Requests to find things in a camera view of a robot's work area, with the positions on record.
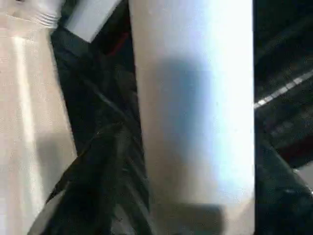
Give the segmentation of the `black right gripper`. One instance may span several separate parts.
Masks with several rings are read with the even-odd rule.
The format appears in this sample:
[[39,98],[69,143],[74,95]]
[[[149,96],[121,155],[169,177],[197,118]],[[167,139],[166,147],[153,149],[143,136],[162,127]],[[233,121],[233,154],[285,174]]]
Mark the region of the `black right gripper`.
[[134,52],[128,7],[116,8],[96,36],[96,47],[127,71],[134,71]]

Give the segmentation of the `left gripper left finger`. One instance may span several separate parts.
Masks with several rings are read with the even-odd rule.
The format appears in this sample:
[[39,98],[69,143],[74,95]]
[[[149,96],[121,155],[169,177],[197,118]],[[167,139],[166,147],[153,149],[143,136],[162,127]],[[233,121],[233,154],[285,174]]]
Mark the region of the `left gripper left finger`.
[[151,235],[141,130],[102,127],[64,172],[33,222],[31,235]]

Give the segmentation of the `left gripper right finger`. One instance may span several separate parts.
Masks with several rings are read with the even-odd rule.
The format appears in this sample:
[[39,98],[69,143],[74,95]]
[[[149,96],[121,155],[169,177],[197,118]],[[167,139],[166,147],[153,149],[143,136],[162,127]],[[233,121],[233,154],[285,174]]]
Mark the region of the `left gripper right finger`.
[[266,142],[256,147],[255,163],[255,233],[311,235],[311,189]]

